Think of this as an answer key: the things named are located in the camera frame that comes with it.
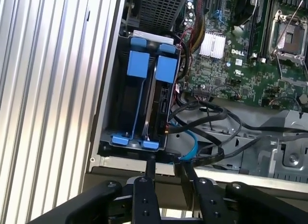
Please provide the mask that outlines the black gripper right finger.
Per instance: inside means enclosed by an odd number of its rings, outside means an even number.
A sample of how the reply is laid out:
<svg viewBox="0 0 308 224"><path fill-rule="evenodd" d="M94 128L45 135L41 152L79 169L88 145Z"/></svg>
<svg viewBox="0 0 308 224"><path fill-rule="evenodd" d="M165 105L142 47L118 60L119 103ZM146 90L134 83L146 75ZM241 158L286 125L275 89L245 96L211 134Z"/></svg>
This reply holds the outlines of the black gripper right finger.
<svg viewBox="0 0 308 224"><path fill-rule="evenodd" d="M307 212L263 191L241 183L229 183L225 195L209 178L199 178L184 163L184 195L188 205L199 204L205 224L306 224Z"/></svg>

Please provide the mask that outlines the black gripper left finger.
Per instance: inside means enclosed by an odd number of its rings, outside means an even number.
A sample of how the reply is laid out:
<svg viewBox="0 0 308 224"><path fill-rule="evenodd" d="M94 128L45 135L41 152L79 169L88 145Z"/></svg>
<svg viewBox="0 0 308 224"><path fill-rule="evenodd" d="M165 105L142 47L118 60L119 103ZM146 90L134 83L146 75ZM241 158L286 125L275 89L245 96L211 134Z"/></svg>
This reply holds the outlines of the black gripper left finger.
<svg viewBox="0 0 308 224"><path fill-rule="evenodd" d="M107 180L35 218L32 224L159 224L154 188L155 159L147 160L145 175L122 185Z"/></svg>

